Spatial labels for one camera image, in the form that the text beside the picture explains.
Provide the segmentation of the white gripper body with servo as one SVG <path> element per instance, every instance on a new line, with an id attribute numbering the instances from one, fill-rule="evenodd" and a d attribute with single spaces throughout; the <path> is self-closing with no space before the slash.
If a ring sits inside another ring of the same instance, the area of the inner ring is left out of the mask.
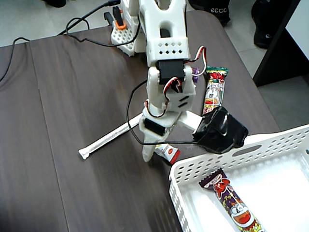
<path id="1" fill-rule="evenodd" d="M 168 141 L 167 138 L 175 125 L 184 126 L 191 131 L 196 131 L 202 121 L 202 117 L 191 112 L 179 113 L 168 111 L 160 118 L 150 116 L 146 110 L 143 111 L 140 120 L 140 131 L 144 134 L 144 140 L 139 141 L 142 145 L 181 144 L 195 145 L 194 141 Z"/>

